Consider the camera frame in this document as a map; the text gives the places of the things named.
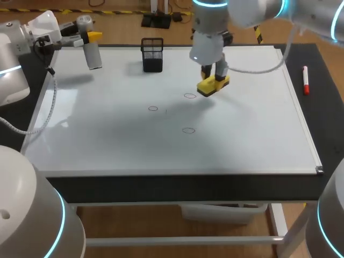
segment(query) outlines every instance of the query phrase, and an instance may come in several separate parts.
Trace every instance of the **whiteboard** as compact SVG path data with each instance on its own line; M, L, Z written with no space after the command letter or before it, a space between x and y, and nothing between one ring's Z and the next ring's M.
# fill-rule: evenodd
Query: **whiteboard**
M205 98L189 51L165 47L161 73L142 71L136 47L101 48L103 68L92 71L81 49L59 51L54 114L41 134L26 137L22 153L47 177L316 173L321 163L285 66L230 71L230 84ZM251 70L281 59L272 46L224 53L229 66ZM49 113L46 82L30 129Z

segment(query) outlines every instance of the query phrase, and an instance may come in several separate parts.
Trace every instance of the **black mesh pen holder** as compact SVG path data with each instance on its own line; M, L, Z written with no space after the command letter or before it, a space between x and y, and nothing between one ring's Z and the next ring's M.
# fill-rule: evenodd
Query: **black mesh pen holder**
M162 72L162 50L162 38L143 38L141 40L141 51L142 61L144 63L144 72Z

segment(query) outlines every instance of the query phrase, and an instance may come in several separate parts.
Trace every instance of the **yellow and black tape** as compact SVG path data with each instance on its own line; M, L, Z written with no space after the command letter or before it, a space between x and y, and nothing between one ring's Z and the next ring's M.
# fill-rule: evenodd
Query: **yellow and black tape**
M258 41L258 44L264 44L264 40L263 40L263 37L262 37L262 33L260 31L260 26L254 26L254 32L256 34L256 39Z
M0 9L0 12L45 12L45 11L58 12L63 15L69 13L97 13L101 15L142 15L150 13L149 11L100 11L100 10L84 10L84 9L23 9L23 8L8 8ZM181 15L193 15L191 12L181 12Z

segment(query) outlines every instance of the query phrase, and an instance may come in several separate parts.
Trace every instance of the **yellow object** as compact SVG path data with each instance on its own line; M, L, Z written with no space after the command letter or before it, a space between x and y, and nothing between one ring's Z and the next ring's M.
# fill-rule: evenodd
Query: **yellow object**
M260 31L260 26L259 25L254 27L254 32L255 32L258 44L264 44L264 40L263 40L263 37L262 37L262 33Z
M202 94L204 97L209 97L215 92L222 89L224 86L228 85L230 82L230 77L226 78L220 82L215 80L215 75L211 75L207 79L201 81L197 84L197 91Z
M103 33L102 32L97 32L97 31L90 31L87 33L88 39L90 43L96 42L99 39L102 39Z

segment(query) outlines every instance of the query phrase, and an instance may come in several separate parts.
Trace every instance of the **black base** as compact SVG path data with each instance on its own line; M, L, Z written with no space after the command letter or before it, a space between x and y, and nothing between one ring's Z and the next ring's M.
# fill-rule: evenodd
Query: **black base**
M150 28L170 28L171 15L165 15L164 13L147 13L141 22L141 27Z
M162 72L162 59L148 58L143 60L144 72L146 73L161 73Z

